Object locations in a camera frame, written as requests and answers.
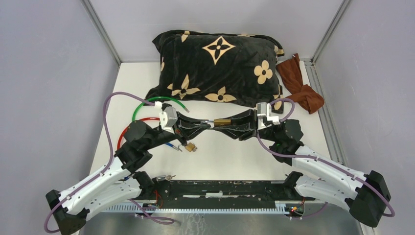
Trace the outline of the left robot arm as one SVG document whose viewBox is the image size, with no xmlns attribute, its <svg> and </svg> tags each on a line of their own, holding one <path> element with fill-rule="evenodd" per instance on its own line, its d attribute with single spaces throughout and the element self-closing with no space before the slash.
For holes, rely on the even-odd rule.
<svg viewBox="0 0 415 235">
<path fill-rule="evenodd" d="M 118 150 L 110 151 L 106 164 L 76 185 L 46 194 L 51 208 L 47 218 L 55 219 L 60 234 L 71 235 L 112 205 L 137 197 L 150 198 L 154 182 L 139 170 L 153 157 L 149 150 L 174 140 L 185 145 L 209 128 L 210 121 L 180 113 L 168 116 L 167 112 L 161 112 L 157 127 L 142 120 L 132 121 L 125 129 L 125 143 Z"/>
</svg>

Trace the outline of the small brass padlock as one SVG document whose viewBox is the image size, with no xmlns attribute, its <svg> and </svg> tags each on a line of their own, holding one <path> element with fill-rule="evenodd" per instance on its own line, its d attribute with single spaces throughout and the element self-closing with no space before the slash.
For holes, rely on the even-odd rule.
<svg viewBox="0 0 415 235">
<path fill-rule="evenodd" d="M 197 146 L 191 142 L 186 143 L 186 144 L 180 144 L 178 146 L 178 149 L 180 151 L 182 151 L 183 149 L 185 149 L 188 152 L 195 152 L 197 150 Z"/>
</svg>

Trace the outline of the large brass padlock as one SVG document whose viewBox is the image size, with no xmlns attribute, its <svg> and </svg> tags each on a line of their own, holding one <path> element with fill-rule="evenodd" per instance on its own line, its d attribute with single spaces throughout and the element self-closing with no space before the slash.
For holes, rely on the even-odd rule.
<svg viewBox="0 0 415 235">
<path fill-rule="evenodd" d="M 224 118 L 219 118 L 219 119 L 214 119 L 214 120 L 202 120 L 201 124 L 208 124 L 211 127 L 228 126 L 228 125 L 231 125 L 231 120 L 224 119 Z"/>
</svg>

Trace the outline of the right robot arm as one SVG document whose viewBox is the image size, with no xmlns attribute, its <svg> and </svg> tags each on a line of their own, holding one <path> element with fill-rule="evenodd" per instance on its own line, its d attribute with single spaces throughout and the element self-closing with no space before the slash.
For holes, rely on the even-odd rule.
<svg viewBox="0 0 415 235">
<path fill-rule="evenodd" d="M 296 119 L 279 118 L 249 109 L 240 114 L 215 119 L 213 129 L 240 141 L 256 137 L 273 157 L 303 170 L 296 181 L 283 185 L 289 200 L 312 197 L 348 211 L 360 223 L 375 228 L 383 216 L 393 217 L 391 194 L 382 174 L 348 168 L 301 141 L 303 133 Z"/>
</svg>

